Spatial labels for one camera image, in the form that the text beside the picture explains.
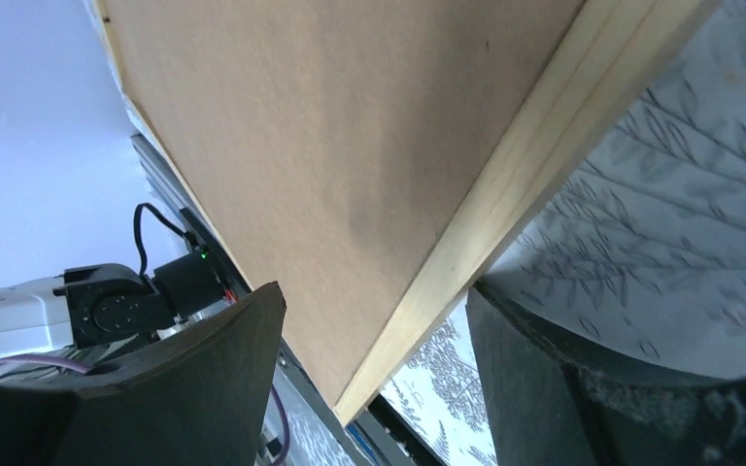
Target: robotic arm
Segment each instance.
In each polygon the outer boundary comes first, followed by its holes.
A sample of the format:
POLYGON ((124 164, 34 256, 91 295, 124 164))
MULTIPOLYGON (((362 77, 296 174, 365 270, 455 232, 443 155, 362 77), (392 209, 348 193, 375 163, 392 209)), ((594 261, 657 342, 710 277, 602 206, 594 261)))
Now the robotic arm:
POLYGON ((188 253, 156 268, 152 277, 102 264, 0 288, 0 357, 71 345, 84 349, 152 333, 187 320, 228 292, 246 295, 247 286, 203 223, 188 209, 180 214, 188 253))

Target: wooden frame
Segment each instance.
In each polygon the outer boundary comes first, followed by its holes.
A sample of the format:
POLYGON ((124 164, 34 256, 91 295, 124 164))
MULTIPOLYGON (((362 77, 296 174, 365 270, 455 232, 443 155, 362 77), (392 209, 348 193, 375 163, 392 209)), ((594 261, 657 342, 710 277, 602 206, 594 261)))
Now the wooden frame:
MULTIPOLYGON (((122 87, 123 72, 106 10, 101 0, 85 1, 122 87)), ((586 1, 333 407, 343 424, 447 316, 457 297, 520 233, 717 4, 718 0, 586 1)), ((169 155, 140 107, 124 98, 133 123, 169 155)), ((175 163, 166 158, 213 225, 175 163)), ((214 232, 220 236, 215 227, 214 232)))

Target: black cable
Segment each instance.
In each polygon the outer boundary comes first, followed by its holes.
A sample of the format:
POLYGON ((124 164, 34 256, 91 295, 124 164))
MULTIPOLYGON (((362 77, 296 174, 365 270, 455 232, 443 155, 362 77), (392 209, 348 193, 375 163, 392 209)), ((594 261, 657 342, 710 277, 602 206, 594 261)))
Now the black cable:
POLYGON ((185 238, 187 236, 184 231, 171 223, 167 217, 162 215, 153 204, 143 202, 136 206, 136 211, 133 213, 133 238, 136 241, 136 249, 139 250, 139 257, 141 258, 141 267, 139 268, 139 276, 141 277, 144 277, 144 273, 147 270, 147 252, 144 251, 144 242, 141 238, 141 216, 145 209, 150 211, 162 225, 169 228, 173 233, 179 235, 179 237, 185 238))

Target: wood grain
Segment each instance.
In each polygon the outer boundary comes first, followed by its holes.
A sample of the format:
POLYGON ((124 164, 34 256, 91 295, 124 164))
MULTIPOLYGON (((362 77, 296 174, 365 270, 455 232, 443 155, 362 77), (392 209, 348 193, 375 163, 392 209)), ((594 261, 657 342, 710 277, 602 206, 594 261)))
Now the wood grain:
POLYGON ((280 282, 285 338, 334 406, 580 3, 99 11, 132 107, 248 282, 280 282))
POLYGON ((716 0, 589 0, 342 394, 347 423, 492 264, 716 0))

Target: white backdrop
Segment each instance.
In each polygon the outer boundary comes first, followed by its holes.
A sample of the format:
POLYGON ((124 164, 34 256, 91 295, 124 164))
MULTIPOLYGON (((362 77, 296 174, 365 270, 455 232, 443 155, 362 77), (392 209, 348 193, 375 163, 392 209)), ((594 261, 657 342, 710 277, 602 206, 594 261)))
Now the white backdrop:
MULTIPOLYGON (((132 214, 153 200, 82 2, 0 1, 0 286, 118 262, 138 269, 132 214)), ((143 221, 150 264, 181 243, 143 221)))

